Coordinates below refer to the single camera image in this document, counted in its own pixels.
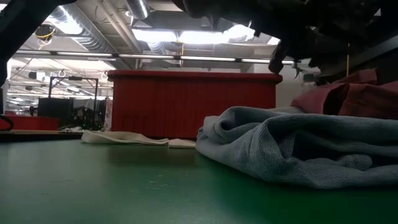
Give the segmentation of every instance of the dark fabric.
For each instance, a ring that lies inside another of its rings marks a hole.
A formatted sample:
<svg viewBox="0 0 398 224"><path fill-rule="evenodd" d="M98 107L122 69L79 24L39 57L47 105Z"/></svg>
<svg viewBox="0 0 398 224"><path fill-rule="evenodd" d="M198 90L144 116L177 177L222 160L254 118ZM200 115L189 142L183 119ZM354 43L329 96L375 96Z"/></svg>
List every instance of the dark fabric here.
<svg viewBox="0 0 398 224"><path fill-rule="evenodd" d="M398 119L398 81L378 85L375 69L362 70L295 98L306 113Z"/></svg>
<svg viewBox="0 0 398 224"><path fill-rule="evenodd" d="M398 121L281 111L233 107L207 117L197 150L270 183L316 189L398 184Z"/></svg>

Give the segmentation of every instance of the white cloth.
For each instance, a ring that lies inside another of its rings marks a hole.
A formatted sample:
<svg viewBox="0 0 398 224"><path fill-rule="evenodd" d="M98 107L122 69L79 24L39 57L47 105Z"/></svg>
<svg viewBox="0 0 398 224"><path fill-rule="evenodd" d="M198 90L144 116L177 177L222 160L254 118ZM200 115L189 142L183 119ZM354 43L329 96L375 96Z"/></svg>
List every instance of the white cloth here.
<svg viewBox="0 0 398 224"><path fill-rule="evenodd" d="M195 148L195 142L181 139L154 140L142 134L124 131L85 131L81 137L85 143L90 144L145 144L145 145L169 145L172 148Z"/></svg>

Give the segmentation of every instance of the black machine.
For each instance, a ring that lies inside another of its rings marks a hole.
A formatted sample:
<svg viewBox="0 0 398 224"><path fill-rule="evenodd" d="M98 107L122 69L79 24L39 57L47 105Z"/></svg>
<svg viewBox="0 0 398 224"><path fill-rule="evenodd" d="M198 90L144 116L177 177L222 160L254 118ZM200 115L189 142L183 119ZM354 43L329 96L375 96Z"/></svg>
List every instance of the black machine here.
<svg viewBox="0 0 398 224"><path fill-rule="evenodd" d="M0 14L0 86L6 63L59 5L76 0L12 0ZM281 41L269 68L279 73L282 60L310 58L322 75L346 71L344 58L354 56L350 67L360 67L398 48L395 9L391 0L173 0L192 17L220 19L249 26Z"/></svg>
<svg viewBox="0 0 398 224"><path fill-rule="evenodd" d="M325 75L345 70L333 69L342 59L360 54L380 41L395 36L397 1L390 0L173 0L192 17L207 17L213 26L220 19L249 26L281 41L269 65L279 73L286 56L310 58L311 67ZM353 61L357 65L398 47L397 44L369 49Z"/></svg>

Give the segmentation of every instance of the maroon fabric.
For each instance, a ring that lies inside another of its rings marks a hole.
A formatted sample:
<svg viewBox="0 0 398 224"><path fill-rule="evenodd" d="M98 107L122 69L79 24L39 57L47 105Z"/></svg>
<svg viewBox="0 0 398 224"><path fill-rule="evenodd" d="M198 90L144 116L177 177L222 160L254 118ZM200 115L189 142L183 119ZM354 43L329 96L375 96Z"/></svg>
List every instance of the maroon fabric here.
<svg viewBox="0 0 398 224"><path fill-rule="evenodd" d="M293 100L306 113L398 119L398 81L377 85L375 69L310 90Z"/></svg>

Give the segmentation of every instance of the desk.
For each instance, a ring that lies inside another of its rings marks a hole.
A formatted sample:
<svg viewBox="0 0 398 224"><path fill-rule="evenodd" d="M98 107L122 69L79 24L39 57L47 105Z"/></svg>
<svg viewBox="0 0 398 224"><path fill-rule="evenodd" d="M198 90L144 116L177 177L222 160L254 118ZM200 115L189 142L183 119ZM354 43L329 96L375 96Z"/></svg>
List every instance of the desk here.
<svg viewBox="0 0 398 224"><path fill-rule="evenodd" d="M194 149L0 144L0 223L398 223L398 190L271 185Z"/></svg>

